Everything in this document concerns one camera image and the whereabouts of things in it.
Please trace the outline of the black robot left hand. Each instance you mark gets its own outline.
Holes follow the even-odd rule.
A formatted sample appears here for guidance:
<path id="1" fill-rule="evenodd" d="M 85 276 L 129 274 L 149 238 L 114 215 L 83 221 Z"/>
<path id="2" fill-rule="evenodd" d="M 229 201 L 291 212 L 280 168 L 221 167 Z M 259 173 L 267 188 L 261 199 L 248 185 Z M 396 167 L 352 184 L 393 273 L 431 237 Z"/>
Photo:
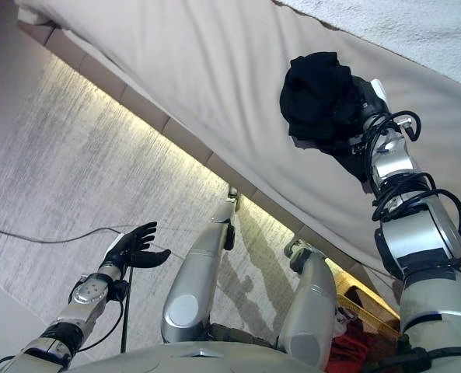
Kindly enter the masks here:
<path id="1" fill-rule="evenodd" d="M 151 221 L 123 235 L 107 251 L 101 267 L 114 266 L 124 275 L 128 267 L 148 269 L 164 264 L 171 255 L 169 249 L 161 252 L 148 250 L 155 239 L 156 229 L 157 222 Z"/>

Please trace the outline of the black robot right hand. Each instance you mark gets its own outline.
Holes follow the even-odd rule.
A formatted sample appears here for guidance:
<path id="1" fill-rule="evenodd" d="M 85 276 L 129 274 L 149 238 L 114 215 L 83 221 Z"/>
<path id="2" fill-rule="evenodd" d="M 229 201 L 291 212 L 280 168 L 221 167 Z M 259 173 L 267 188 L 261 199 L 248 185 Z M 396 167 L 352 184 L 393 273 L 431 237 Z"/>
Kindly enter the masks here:
<path id="1" fill-rule="evenodd" d="M 363 129 L 366 130 L 377 116 L 390 114 L 389 100 L 382 82 L 377 78 L 369 82 L 354 76 L 353 83 L 361 95 L 359 116 Z"/>

